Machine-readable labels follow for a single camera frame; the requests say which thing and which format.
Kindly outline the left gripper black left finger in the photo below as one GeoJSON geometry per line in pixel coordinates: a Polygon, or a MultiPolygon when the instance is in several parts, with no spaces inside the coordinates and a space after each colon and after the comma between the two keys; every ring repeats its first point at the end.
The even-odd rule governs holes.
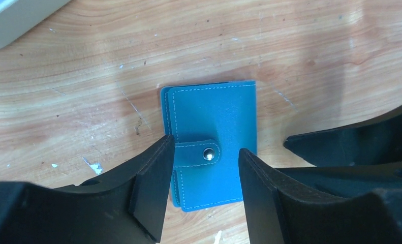
{"type": "Polygon", "coordinates": [[[174,150],[166,135],[78,186],[0,181],[0,243],[159,243],[174,150]]]}

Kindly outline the blue leather card holder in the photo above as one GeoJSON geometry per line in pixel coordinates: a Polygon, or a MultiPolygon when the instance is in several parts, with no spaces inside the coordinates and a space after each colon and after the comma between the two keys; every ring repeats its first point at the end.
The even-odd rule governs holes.
{"type": "Polygon", "coordinates": [[[160,95],[164,132],[175,139],[174,206],[191,212],[240,202],[239,151],[257,152],[255,81],[166,86],[160,95]]]}

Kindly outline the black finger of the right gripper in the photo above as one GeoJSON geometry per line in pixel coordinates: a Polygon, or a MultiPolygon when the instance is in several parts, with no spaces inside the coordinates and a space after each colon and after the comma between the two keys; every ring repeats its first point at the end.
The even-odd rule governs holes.
{"type": "Polygon", "coordinates": [[[289,136],[283,146],[317,167],[402,161],[402,105],[359,123],[289,136]]]}

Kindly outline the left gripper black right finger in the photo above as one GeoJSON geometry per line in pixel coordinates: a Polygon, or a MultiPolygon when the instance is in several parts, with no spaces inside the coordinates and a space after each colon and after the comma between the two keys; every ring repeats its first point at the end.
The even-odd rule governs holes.
{"type": "Polygon", "coordinates": [[[273,168],[241,149],[238,166],[251,243],[402,243],[402,162],[273,168]]]}

